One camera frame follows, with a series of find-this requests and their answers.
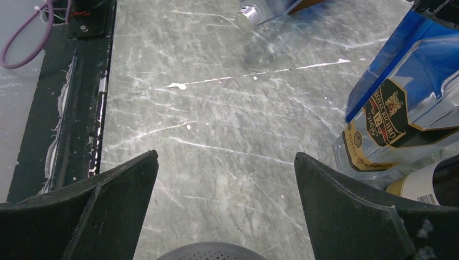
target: black label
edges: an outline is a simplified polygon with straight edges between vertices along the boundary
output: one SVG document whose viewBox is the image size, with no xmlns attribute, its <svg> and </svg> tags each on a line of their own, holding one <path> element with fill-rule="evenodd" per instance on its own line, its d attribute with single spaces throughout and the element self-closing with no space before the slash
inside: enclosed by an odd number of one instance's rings
<svg viewBox="0 0 459 260">
<path fill-rule="evenodd" d="M 434 144 L 459 127 L 424 129 L 408 123 L 406 92 L 386 79 L 364 106 L 366 130 L 378 144 L 395 148 Z"/>
</svg>

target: wire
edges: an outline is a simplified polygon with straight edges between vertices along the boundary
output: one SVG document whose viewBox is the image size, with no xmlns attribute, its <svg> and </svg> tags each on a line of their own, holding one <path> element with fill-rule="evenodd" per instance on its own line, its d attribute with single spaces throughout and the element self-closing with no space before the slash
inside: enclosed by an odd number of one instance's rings
<svg viewBox="0 0 459 260">
<path fill-rule="evenodd" d="M 84 16 L 89 16 L 90 13 L 86 12 L 86 10 L 85 10 L 85 11 L 82 11 L 82 12 L 75 12 L 75 13 L 73 13 L 72 15 L 70 15 L 70 17 L 82 16 L 82 15 L 84 15 Z"/>
<path fill-rule="evenodd" d="M 27 19 L 27 21 L 19 27 L 19 29 L 13 34 L 13 36 L 8 39 L 5 46 L 3 47 L 2 52 L 0 53 L 0 64 L 2 65 L 2 67 L 6 69 L 20 68 L 26 65 L 27 63 L 29 63 L 30 61 L 32 61 L 40 53 L 40 51 L 42 51 L 43 47 L 45 46 L 45 44 L 47 43 L 49 39 L 49 36 L 51 35 L 51 29 L 53 28 L 53 24 L 54 24 L 53 2 L 55 1 L 57 0 L 46 0 L 46 3 L 36 8 L 35 12 L 29 17 L 29 19 Z M 29 25 L 30 22 L 32 22 L 35 19 L 35 17 L 37 17 L 41 13 L 41 11 L 45 9 L 46 7 L 48 8 L 48 14 L 49 14 L 48 25 L 46 27 L 46 30 L 44 32 L 42 39 L 40 40 L 40 43 L 37 45 L 35 50 L 33 50 L 32 53 L 29 56 L 27 56 L 25 59 L 23 59 L 22 61 L 19 61 L 14 64 L 8 64 L 6 62 L 6 54 L 8 53 L 8 49 L 11 47 L 16 37 L 24 30 L 24 28 L 27 27 L 27 25 Z M 65 14 L 65 21 L 67 23 L 70 19 L 70 8 L 71 8 L 71 0 L 68 1 L 67 11 Z"/>
<path fill-rule="evenodd" d="M 54 17 L 59 18 L 59 19 L 65 21 L 65 18 L 64 18 L 64 17 L 61 17 L 61 16 L 59 16 L 59 15 L 57 15 L 57 14 L 54 14 Z"/>
</svg>

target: bottle cap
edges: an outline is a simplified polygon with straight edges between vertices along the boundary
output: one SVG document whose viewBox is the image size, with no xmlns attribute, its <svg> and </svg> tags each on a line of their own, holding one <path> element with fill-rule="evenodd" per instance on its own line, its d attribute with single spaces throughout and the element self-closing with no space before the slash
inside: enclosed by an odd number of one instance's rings
<svg viewBox="0 0 459 260">
<path fill-rule="evenodd" d="M 236 25 L 241 30 L 252 30 L 258 25 L 260 16 L 254 6 L 243 7 L 235 17 Z"/>
</svg>

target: barcode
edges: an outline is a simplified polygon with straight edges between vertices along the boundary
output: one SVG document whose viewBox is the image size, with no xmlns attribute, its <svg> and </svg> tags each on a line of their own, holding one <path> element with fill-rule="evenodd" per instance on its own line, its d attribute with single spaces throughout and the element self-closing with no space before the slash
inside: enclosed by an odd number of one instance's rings
<svg viewBox="0 0 459 260">
<path fill-rule="evenodd" d="M 419 198 L 417 198 L 417 201 L 418 202 L 437 205 L 437 203 L 436 203 L 436 201 L 434 199 L 434 195 L 432 193 L 431 194 L 427 194 L 425 196 L 420 196 Z"/>
</svg>

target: gray marble surface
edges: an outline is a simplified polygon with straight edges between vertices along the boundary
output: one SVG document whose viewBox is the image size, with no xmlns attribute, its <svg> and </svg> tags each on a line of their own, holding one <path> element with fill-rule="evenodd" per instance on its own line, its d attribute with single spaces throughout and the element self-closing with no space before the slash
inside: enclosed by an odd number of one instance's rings
<svg viewBox="0 0 459 260">
<path fill-rule="evenodd" d="M 314 259 L 294 155 L 335 167 L 347 96 L 409 6 L 328 0 L 248 33 L 237 0 L 119 0 L 102 169 L 160 156 L 135 259 L 203 241 Z"/>
</svg>

